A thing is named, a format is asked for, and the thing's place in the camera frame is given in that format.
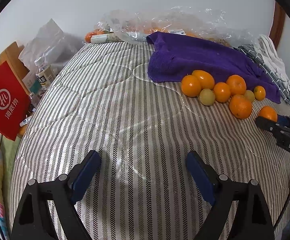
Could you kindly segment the large orange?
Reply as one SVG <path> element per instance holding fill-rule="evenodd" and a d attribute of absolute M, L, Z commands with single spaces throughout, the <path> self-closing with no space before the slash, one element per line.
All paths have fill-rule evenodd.
<path fill-rule="evenodd" d="M 201 84 L 194 75 L 186 75 L 181 81 L 181 91 L 188 97 L 194 98 L 201 92 Z"/>
<path fill-rule="evenodd" d="M 252 103 L 243 95 L 234 95 L 229 102 L 229 110 L 238 119 L 248 118 L 253 110 Z"/>

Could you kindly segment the small orange far right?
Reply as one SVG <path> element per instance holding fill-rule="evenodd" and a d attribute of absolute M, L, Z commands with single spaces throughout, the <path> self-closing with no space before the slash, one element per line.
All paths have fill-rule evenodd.
<path fill-rule="evenodd" d="M 256 100 L 262 101 L 266 97 L 266 90 L 262 86 L 256 86 L 253 90 Z"/>

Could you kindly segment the small orange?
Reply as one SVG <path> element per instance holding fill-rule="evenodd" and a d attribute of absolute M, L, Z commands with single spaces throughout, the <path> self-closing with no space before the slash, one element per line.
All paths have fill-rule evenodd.
<path fill-rule="evenodd" d="M 213 88 L 213 92 L 216 97 L 216 101 L 220 103 L 225 103 L 229 100 L 231 96 L 230 87 L 225 82 L 218 82 Z"/>
<path fill-rule="evenodd" d="M 266 90 L 262 86 L 256 86 L 253 90 L 256 100 L 262 101 L 266 97 Z"/>

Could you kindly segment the yellow-green citrus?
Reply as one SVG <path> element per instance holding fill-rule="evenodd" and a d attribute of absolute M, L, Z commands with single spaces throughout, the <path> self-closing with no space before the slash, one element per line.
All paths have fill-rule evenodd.
<path fill-rule="evenodd" d="M 253 103 L 255 100 L 255 95 L 251 90 L 246 90 L 246 92 L 244 93 L 244 97 L 248 99 L 251 103 Z"/>
<path fill-rule="evenodd" d="M 208 88 L 203 89 L 198 98 L 199 101 L 205 106 L 212 106 L 216 100 L 214 92 Z"/>

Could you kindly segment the orange back right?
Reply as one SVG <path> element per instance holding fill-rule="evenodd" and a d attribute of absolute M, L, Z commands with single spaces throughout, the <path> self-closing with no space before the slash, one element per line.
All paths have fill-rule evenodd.
<path fill-rule="evenodd" d="M 226 84 L 230 88 L 231 96 L 244 95 L 247 90 L 247 85 L 244 79 L 239 75 L 231 75 L 226 80 Z"/>

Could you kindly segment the small orange middle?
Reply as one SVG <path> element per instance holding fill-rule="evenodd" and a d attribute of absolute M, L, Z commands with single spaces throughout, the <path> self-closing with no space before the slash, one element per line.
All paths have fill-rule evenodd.
<path fill-rule="evenodd" d="M 216 101 L 220 103 L 225 103 L 229 100 L 231 96 L 230 87 L 225 82 L 218 82 L 213 88 L 213 92 L 216 97 Z"/>

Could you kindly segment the dark checked cloth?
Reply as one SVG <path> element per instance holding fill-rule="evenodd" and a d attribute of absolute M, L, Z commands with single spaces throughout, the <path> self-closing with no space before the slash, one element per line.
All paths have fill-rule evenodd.
<path fill-rule="evenodd" d="M 257 64 L 260 68 L 262 68 L 265 73 L 270 77 L 272 83 L 278 87 L 281 97 L 284 102 L 290 105 L 290 91 L 287 86 L 284 85 L 282 78 L 279 77 L 273 70 L 271 70 L 263 61 L 263 58 L 260 53 L 257 53 L 252 44 L 238 46 L 235 48 L 242 53 L 244 53 L 247 57 L 249 57 L 255 64 Z"/>

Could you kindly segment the orange behind left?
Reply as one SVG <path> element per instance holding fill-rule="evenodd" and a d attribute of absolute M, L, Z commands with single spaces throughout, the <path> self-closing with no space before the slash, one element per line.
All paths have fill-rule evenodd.
<path fill-rule="evenodd" d="M 202 89 L 207 88 L 207 89 L 213 90 L 215 81 L 214 81 L 213 76 L 210 73 L 203 70 L 194 70 L 192 72 L 192 75 L 195 76 L 199 80 Z"/>

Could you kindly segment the striped quilt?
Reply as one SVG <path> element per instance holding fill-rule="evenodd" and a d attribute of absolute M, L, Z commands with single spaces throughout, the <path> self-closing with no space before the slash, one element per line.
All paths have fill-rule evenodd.
<path fill-rule="evenodd" d="M 86 44 L 58 74 L 21 140 L 10 184 L 9 219 L 27 182 L 52 181 L 95 150 L 102 159 L 76 210 L 94 239 L 193 239 L 210 209 L 186 170 L 196 151 L 218 173 L 255 179 L 281 231 L 290 188 L 290 153 L 259 129 L 264 106 L 290 115 L 290 106 L 254 101 L 249 118 L 226 103 L 205 106 L 180 83 L 153 83 L 151 45 Z"/>

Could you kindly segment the plastic water bottle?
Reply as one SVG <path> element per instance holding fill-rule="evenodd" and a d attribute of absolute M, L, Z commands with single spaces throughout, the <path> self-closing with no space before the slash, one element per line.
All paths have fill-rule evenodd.
<path fill-rule="evenodd" d="M 34 61 L 36 66 L 36 78 L 38 79 L 43 90 L 48 90 L 55 79 L 54 72 L 50 65 L 45 64 L 44 58 L 39 57 Z"/>

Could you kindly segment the clear plastic bag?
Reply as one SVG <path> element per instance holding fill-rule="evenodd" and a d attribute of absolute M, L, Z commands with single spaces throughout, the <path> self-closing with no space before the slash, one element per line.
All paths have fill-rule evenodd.
<path fill-rule="evenodd" d="M 147 36 L 155 32 L 202 38 L 227 47 L 256 42 L 248 30 L 229 27 L 224 11 L 193 7 L 177 6 L 135 13 L 112 10 L 104 14 L 95 28 L 112 31 L 120 40 L 135 45 L 144 44 Z"/>

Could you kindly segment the purple towel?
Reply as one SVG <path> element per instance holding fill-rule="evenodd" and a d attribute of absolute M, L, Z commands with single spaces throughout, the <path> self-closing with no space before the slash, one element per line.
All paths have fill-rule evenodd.
<path fill-rule="evenodd" d="M 180 82 L 194 70 L 210 73 L 216 83 L 239 75 L 247 89 L 262 86 L 266 98 L 278 104 L 281 101 L 279 89 L 270 77 L 240 51 L 201 38 L 162 32 L 147 36 L 147 42 L 155 48 L 148 65 L 148 76 L 154 82 Z"/>

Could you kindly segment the grey plastic bag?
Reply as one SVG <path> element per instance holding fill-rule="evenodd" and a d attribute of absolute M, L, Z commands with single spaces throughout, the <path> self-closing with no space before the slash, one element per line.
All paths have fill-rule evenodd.
<path fill-rule="evenodd" d="M 50 65 L 57 75 L 83 45 L 83 38 L 63 32 L 51 19 L 38 30 L 18 58 L 30 71 L 35 71 L 34 61 L 42 57 L 44 63 Z"/>

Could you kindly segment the orange fruit behind tube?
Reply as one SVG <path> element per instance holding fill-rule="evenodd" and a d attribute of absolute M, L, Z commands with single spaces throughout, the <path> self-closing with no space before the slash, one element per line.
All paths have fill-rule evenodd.
<path fill-rule="evenodd" d="M 108 30 L 96 29 L 96 30 L 89 32 L 85 35 L 85 42 L 90 43 L 91 37 L 93 37 L 95 35 L 103 35 L 103 34 L 108 34 L 108 33 L 110 33 L 110 31 L 108 31 Z"/>

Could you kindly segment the brown wooden door frame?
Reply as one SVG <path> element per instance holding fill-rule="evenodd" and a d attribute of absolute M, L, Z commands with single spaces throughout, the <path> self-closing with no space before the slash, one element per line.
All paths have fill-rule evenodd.
<path fill-rule="evenodd" d="M 277 49 L 285 25 L 286 12 L 278 2 L 275 2 L 273 22 L 270 28 L 269 38 Z"/>

